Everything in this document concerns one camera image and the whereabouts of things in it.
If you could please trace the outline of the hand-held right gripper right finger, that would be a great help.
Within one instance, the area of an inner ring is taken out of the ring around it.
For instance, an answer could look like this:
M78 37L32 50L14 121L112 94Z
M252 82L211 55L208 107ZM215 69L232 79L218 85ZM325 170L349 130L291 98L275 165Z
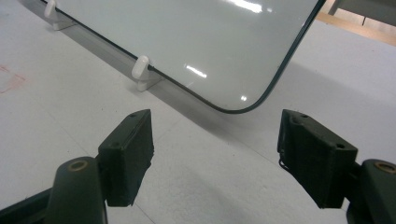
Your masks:
M306 114L282 111L279 164L320 208L339 208L358 149Z

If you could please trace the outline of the grey metal frame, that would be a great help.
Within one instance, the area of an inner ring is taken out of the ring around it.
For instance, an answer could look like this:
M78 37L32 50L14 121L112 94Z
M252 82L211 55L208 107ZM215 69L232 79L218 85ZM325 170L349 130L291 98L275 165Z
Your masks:
M337 9L396 26L396 0L334 0L329 14Z

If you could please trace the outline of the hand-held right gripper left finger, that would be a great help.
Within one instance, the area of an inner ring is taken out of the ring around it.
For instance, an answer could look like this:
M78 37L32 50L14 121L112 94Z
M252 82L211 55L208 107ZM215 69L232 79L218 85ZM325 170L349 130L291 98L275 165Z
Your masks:
M132 205L154 155L151 111L128 115L98 148L108 206Z

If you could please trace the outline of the white plastic board holder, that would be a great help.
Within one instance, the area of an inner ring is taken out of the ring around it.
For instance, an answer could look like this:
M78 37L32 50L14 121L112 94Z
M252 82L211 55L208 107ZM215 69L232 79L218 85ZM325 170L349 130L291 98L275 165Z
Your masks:
M149 58L144 55L139 56L136 60L132 70L132 77L137 80L137 89L139 91L146 91L163 80L159 74L149 71Z
M47 1L47 5L44 10L44 16L51 21L52 28L55 31L61 31L76 24L70 19L61 17L60 13L56 10L55 0Z

